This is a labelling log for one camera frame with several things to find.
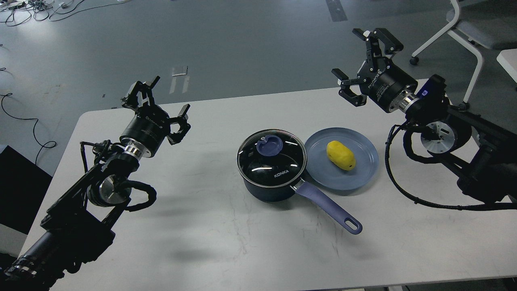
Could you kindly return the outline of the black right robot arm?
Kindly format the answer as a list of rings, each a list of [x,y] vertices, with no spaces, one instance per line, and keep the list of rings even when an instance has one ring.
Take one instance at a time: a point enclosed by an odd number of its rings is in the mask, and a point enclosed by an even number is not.
[[[421,89],[417,81],[393,62],[403,50],[402,42],[386,28],[352,30],[366,45],[366,60],[356,77],[340,69],[339,95],[355,107],[373,101],[386,113],[401,111],[402,124],[391,127],[385,144],[385,167],[393,185],[415,204],[458,211],[515,210],[516,134],[479,115],[450,103],[445,79],[432,75]],[[399,131],[404,131],[406,156],[421,164],[442,164],[457,176],[460,191],[478,205],[451,206],[433,203],[404,190],[390,167],[390,147]]]

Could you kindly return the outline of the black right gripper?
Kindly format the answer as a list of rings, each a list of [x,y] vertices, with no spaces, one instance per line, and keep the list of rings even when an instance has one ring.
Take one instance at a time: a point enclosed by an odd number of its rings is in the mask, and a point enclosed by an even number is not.
[[[331,70],[340,85],[338,94],[355,107],[364,106],[369,97],[387,113],[397,110],[399,94],[414,91],[418,85],[416,79],[392,61],[394,55],[404,49],[404,44],[386,28],[373,31],[353,28],[352,32],[365,42],[367,59],[355,79],[349,79],[338,68]],[[362,94],[354,93],[351,90],[353,85],[359,85]]]

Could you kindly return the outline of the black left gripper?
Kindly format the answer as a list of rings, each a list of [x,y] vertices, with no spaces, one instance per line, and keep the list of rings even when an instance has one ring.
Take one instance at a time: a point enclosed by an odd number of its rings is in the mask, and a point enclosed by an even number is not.
[[[122,132],[120,142],[142,144],[145,147],[144,157],[154,157],[166,136],[170,145],[181,143],[191,129],[188,123],[190,104],[184,105],[178,116],[171,118],[156,104],[153,88],[159,80],[160,76],[156,76],[150,84],[136,81],[121,98],[121,106],[134,111],[135,115]],[[171,125],[178,125],[179,130],[170,131]]]

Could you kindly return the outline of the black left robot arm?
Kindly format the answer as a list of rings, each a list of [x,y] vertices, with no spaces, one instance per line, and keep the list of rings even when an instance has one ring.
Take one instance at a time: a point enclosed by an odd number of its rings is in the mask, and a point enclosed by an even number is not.
[[[157,200],[153,186],[129,177],[164,140],[178,144],[191,128],[189,104],[170,117],[155,103],[159,80],[136,81],[121,99],[122,107],[135,114],[119,142],[80,142],[84,175],[48,208],[40,223],[45,233],[1,271],[2,291],[48,291],[113,244],[112,228],[123,212],[143,210]]]

